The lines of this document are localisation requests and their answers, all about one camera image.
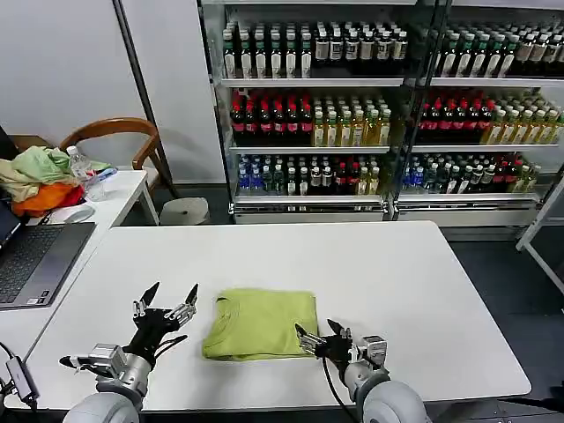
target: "beverage shelf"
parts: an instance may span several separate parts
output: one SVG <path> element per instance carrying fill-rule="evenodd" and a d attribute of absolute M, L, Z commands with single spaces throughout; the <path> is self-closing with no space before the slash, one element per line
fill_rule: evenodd
<path fill-rule="evenodd" d="M 382 196 L 236 196 L 236 205 L 382 204 Z"/>
<path fill-rule="evenodd" d="M 236 154 L 382 154 L 390 147 L 231 147 Z"/>
<path fill-rule="evenodd" d="M 433 78 L 432 86 L 564 88 L 564 79 L 548 78 Z"/>
<path fill-rule="evenodd" d="M 558 144 L 415 145 L 412 152 L 529 152 L 558 148 Z"/>
<path fill-rule="evenodd" d="M 202 0 L 202 4 L 381 4 L 415 5 L 417 0 Z"/>
<path fill-rule="evenodd" d="M 243 79 L 224 78 L 221 79 L 223 86 L 232 88 L 269 88 L 269 87 L 347 87 L 347 86 L 401 86 L 403 78 L 265 78 L 265 79 Z"/>
<path fill-rule="evenodd" d="M 398 204 L 515 204 L 539 203 L 534 192 L 493 194 L 400 194 Z"/>
<path fill-rule="evenodd" d="M 452 0 L 453 6 L 508 7 L 512 9 L 547 9 L 564 11 L 562 0 Z"/>

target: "laptop screen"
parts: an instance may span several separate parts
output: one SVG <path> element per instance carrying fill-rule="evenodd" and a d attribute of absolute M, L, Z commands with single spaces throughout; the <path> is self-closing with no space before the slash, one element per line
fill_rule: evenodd
<path fill-rule="evenodd" d="M 8 206 L 0 201 L 0 249 L 16 232 L 21 225 L 19 219 L 14 216 Z"/>

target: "folded shirt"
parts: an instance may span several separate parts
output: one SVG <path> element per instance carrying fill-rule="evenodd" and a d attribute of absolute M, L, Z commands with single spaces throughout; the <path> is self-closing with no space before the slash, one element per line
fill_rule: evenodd
<path fill-rule="evenodd" d="M 218 315 L 204 341 L 204 357 L 262 360 L 302 357 L 294 325 L 317 334 L 315 297 L 298 291 L 228 289 L 217 299 Z"/>

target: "orange cloth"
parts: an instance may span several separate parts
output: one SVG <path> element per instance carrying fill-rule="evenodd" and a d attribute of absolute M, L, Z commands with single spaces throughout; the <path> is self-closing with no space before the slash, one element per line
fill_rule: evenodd
<path fill-rule="evenodd" d="M 12 203 L 11 209 L 17 216 L 24 214 L 39 218 L 45 212 L 56 208 L 75 187 L 66 183 L 56 182 L 52 185 L 41 185 L 36 196 L 20 203 Z"/>

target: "white table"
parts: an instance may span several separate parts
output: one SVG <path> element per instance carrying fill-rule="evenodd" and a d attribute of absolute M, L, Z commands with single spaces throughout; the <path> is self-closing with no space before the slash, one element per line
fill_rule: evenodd
<path fill-rule="evenodd" d="M 159 358 L 146 411 L 335 406 L 321 361 L 202 357 L 214 300 L 228 287 L 315 293 L 327 318 L 388 340 L 386 366 L 425 401 L 525 394 L 531 385 L 448 243 L 432 222 L 169 226 L 111 229 L 56 312 L 28 366 L 39 408 L 70 409 L 94 375 L 58 364 L 96 343 L 127 345 L 131 302 L 155 281 L 155 307 L 199 283 L 189 336 Z M 334 381 L 337 372 L 331 366 Z M 346 389 L 336 383 L 342 398 Z M 7 403 L 18 406 L 13 398 Z"/>
<path fill-rule="evenodd" d="M 146 201 L 144 194 L 146 192 L 146 179 L 147 173 L 145 170 L 131 170 L 119 171 L 103 182 L 107 198 L 97 203 L 89 202 L 89 205 L 95 209 L 95 213 L 87 221 L 94 222 L 96 227 L 50 307 L 0 311 L 0 340 L 22 359 L 31 352 L 36 340 L 61 305 L 64 296 L 71 289 L 72 284 L 108 229 L 123 222 L 138 198 L 143 197 Z M 68 216 L 68 212 L 65 209 L 56 211 L 51 215 L 49 223 L 62 223 L 62 219 L 66 216 Z M 5 380 L 8 376 L 4 364 L 0 366 L 0 376 Z"/>

